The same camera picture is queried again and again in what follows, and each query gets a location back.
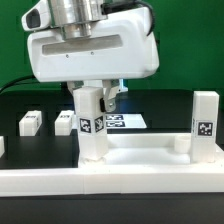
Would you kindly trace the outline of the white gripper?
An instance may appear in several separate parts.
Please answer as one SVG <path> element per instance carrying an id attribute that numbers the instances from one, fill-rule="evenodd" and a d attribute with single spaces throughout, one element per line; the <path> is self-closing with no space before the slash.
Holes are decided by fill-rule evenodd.
<path id="1" fill-rule="evenodd" d="M 35 77 L 68 81 L 70 93 L 84 80 L 103 80 L 104 112 L 116 109 L 118 79 L 147 77 L 159 67 L 154 10 L 143 0 L 39 0 L 21 23 Z"/>

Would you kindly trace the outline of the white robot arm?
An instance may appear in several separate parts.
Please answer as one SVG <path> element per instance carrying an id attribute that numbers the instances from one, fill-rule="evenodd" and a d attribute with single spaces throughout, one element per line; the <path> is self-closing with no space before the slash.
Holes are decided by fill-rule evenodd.
<path id="1" fill-rule="evenodd" d="M 142 0 L 39 0 L 21 23 L 37 80 L 101 81 L 108 112 L 121 79 L 148 77 L 159 67 L 154 12 Z"/>

